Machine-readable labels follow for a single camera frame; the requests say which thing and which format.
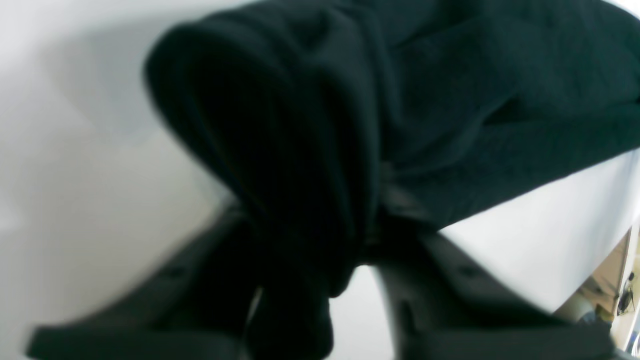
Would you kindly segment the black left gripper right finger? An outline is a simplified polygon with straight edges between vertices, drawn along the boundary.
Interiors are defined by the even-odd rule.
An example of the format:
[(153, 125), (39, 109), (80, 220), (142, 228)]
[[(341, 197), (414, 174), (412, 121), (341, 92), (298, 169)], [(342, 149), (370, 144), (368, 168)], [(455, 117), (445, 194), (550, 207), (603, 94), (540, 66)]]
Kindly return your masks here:
[(398, 360), (616, 360), (602, 322), (555, 317), (439, 234), (395, 186), (381, 191), (372, 264)]

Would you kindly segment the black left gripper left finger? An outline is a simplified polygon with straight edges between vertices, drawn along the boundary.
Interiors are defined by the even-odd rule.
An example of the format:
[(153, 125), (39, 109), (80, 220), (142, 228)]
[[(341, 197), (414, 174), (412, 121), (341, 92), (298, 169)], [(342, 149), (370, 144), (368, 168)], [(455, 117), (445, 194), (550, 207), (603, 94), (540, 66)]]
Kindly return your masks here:
[(238, 205), (114, 303), (38, 326), (32, 360), (248, 360), (243, 333), (258, 286), (254, 231)]

